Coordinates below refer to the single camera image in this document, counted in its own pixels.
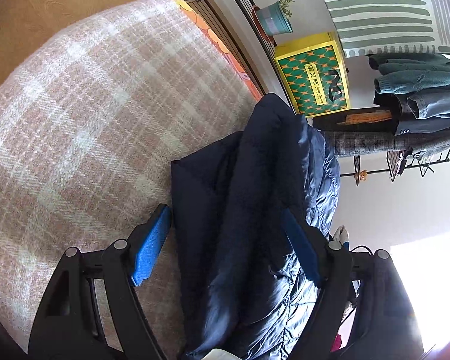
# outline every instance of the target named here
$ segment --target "plaid blanket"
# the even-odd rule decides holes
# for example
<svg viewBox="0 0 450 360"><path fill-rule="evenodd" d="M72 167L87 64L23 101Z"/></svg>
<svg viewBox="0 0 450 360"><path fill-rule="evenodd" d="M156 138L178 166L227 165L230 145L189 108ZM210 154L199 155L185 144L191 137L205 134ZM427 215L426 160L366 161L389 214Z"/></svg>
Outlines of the plaid blanket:
<svg viewBox="0 0 450 360"><path fill-rule="evenodd" d="M15 69L0 87L0 321L22 348L63 251L126 237L170 202L170 161L243 128L254 105L250 83L177 0L89 17ZM174 357L173 237L138 296ZM103 291L98 299L118 347Z"/></svg>

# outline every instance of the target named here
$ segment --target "blue gripper pad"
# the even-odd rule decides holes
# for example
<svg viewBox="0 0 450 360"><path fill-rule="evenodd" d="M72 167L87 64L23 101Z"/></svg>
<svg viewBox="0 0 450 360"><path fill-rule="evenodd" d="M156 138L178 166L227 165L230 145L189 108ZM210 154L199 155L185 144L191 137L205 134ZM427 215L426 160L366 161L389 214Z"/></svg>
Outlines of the blue gripper pad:
<svg viewBox="0 0 450 360"><path fill-rule="evenodd" d="M131 276L135 287L138 287L143 280L148 279L154 268L155 261L160 254L160 250L165 242L168 231L172 224L172 211L166 206L154 227L148 234L147 239L137 252L135 259L135 272Z"/></svg>

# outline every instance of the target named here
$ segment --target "green striped fabric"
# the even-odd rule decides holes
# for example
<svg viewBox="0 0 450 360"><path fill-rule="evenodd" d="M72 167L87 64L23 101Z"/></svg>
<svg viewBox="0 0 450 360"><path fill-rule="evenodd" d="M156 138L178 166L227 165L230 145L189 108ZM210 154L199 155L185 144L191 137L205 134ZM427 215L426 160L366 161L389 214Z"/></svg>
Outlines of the green striped fabric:
<svg viewBox="0 0 450 360"><path fill-rule="evenodd" d="M450 54L450 0L325 0L346 56Z"/></svg>

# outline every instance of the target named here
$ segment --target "plant pot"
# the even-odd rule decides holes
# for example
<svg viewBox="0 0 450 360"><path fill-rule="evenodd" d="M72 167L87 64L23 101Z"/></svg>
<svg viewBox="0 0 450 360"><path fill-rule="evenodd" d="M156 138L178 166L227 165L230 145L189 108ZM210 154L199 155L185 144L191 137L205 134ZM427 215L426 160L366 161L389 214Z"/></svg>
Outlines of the plant pot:
<svg viewBox="0 0 450 360"><path fill-rule="evenodd" d="M293 32L278 2L258 10L257 18L269 36Z"/></svg>

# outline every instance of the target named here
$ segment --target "puffer jacket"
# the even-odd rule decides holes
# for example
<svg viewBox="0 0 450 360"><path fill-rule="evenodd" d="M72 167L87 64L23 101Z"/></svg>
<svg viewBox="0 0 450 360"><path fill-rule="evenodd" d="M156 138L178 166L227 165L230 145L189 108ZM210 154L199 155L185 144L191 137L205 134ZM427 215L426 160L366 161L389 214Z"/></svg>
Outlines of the puffer jacket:
<svg viewBox="0 0 450 360"><path fill-rule="evenodd" d="M243 132L172 163L184 360L216 347L242 359L287 358L318 290L281 213L294 207L327 237L339 180L332 148L274 94Z"/></svg>

